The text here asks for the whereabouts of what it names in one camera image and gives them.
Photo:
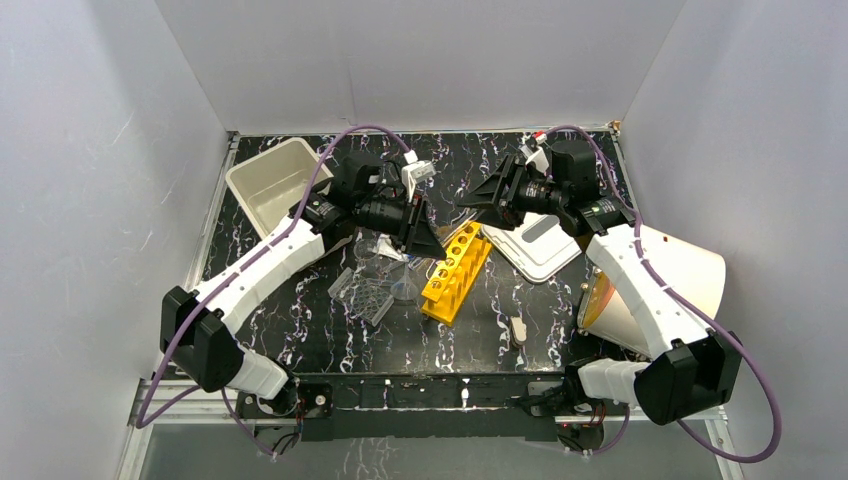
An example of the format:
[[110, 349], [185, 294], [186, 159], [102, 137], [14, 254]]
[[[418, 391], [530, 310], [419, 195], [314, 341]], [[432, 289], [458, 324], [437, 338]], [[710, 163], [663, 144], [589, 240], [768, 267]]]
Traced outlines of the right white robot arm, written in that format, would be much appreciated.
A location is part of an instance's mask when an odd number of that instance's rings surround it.
[[712, 324], [723, 258], [643, 226], [611, 183], [593, 142], [558, 141], [540, 166], [505, 157], [460, 199], [490, 227], [514, 230], [528, 214], [553, 216], [600, 270], [637, 334], [641, 361], [602, 358], [568, 366], [565, 405], [590, 413], [602, 400], [640, 408], [666, 425], [727, 403], [742, 361], [738, 339]]

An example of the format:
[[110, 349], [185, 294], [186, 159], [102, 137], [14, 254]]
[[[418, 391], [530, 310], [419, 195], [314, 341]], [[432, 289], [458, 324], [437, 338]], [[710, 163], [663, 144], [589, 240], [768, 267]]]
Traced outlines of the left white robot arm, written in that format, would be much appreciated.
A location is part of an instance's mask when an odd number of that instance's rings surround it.
[[400, 179], [381, 177], [379, 158], [357, 151], [334, 173], [311, 181], [262, 241], [216, 277], [192, 290], [176, 286], [163, 297], [163, 353], [205, 392], [225, 387], [259, 397], [275, 416], [294, 411], [299, 391], [275, 360], [245, 349], [241, 325], [278, 287], [351, 241], [356, 229], [388, 236], [404, 254], [442, 260], [445, 249], [430, 226], [419, 181], [435, 174], [412, 152], [399, 163]]

